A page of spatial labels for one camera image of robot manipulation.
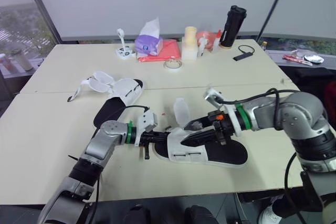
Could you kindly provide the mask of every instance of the tissue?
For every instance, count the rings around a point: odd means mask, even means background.
[[[159,18],[147,22],[141,29],[139,36],[135,40],[135,50],[143,55],[157,56],[162,47],[163,39],[160,37]]]

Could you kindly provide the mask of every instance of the red bottle cap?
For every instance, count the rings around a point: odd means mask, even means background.
[[[221,31],[221,30],[218,30],[218,33],[217,33],[217,35],[216,35],[216,38],[217,38],[217,39],[221,37],[221,33],[222,33],[222,31]]]

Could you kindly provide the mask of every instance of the floor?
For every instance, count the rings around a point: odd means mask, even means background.
[[[122,223],[122,219],[131,207],[142,204],[151,210],[153,224],[183,224],[184,209],[192,205],[200,205],[209,209],[219,224],[229,224],[230,220],[246,220],[257,224],[257,217],[265,201],[242,204],[240,208],[235,194],[199,195],[184,197],[165,197],[140,200],[121,200],[101,202],[98,205],[95,224]],[[17,206],[0,206],[1,224],[35,224],[40,210]],[[302,212],[307,224],[319,224],[321,213]],[[281,220],[280,224],[299,224],[296,216]]]

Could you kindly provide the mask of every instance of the red cloth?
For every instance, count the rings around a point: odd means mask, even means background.
[[[180,50],[178,49],[176,39],[167,39],[163,41],[163,48],[158,56],[148,55],[146,57],[139,57],[138,61],[163,61],[169,59],[180,59],[180,57]]]
[[[336,125],[336,81],[330,82],[324,90],[324,100],[329,120]]]

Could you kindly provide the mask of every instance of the green ring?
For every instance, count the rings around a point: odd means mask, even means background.
[[[249,130],[251,128],[251,124],[250,124],[250,120],[245,112],[245,110],[243,109],[242,105],[241,104],[236,104],[236,108],[239,112],[239,114],[242,116],[241,118],[243,119],[244,121],[244,124],[245,124],[245,128],[247,130]]]
[[[128,124],[128,128],[127,128],[127,138],[126,138],[126,143],[127,144],[131,143],[132,127],[133,127],[133,123],[132,123],[132,121],[130,121],[129,124]]]

